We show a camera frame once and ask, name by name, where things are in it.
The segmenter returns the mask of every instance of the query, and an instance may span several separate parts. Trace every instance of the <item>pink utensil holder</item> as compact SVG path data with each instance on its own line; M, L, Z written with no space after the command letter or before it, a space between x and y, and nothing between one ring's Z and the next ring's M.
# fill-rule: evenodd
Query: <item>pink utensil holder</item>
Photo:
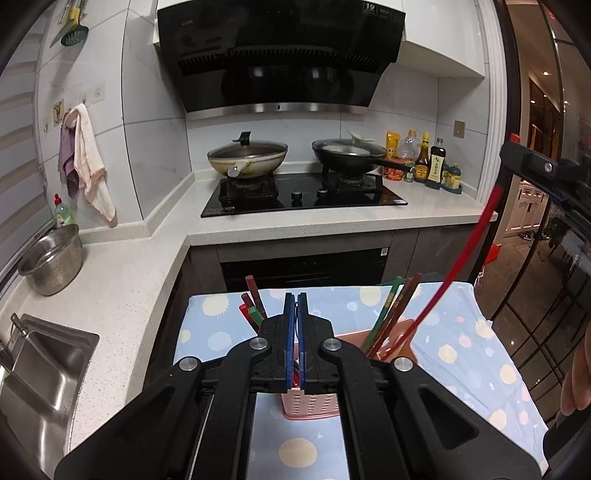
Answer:
M392 329L389 338L398 339L412 322L412 319L400 320ZM336 337L361 348L369 332L370 330L361 330L359 332L336 335ZM412 337L402 346L401 353L404 356L412 356L412 359L414 359L410 348L407 348L411 340ZM294 345L294 357L297 358L298 355L296 343ZM336 417L339 414L339 403L337 401L337 395L334 393L306 395L299 388L292 388L287 393L281 394L281 401L283 403L283 416L287 420L327 419L329 417Z

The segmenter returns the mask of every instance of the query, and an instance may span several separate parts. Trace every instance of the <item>towel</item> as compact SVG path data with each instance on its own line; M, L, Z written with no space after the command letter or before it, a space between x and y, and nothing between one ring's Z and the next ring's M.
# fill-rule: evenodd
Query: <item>towel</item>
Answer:
M75 128L74 169L80 177L80 188L84 188L84 198L109 223L115 223L115 205L106 183L106 168L96 146L88 110L84 103L75 106L64 118L64 125Z
M74 168L74 143L76 130L61 126L60 153L57 160L57 171L60 173L61 182L67 186L70 198L76 197L80 179Z

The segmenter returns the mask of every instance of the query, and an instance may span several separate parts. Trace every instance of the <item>white towel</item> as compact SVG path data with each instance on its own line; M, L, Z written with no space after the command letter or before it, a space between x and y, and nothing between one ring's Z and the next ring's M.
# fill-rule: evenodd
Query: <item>white towel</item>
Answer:
M109 223L115 223L115 205L105 179L107 171L96 146L95 133L84 103L70 110L64 123L69 128L76 127L74 169L80 178L80 188L84 188L84 198Z

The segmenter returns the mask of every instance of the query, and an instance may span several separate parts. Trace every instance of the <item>stainless steel sink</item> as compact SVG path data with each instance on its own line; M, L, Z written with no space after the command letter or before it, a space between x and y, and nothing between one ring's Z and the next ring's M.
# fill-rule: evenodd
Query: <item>stainless steel sink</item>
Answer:
M0 390L0 410L23 448L53 478L99 336L28 315L21 320L27 333L14 342L14 369Z

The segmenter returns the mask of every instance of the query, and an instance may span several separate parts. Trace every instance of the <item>pot lid handle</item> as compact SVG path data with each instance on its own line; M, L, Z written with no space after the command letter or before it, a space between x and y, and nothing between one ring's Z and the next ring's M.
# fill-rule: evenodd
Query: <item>pot lid handle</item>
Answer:
M375 142L375 140L371 138L363 138L361 135L356 134L355 132L348 131L349 135L351 135L352 143L363 143L363 142Z
M236 140L232 140L233 142L240 142L240 145L242 145L243 147L245 145L250 145L251 144L251 133L250 132L242 132L240 134L240 138L236 139Z

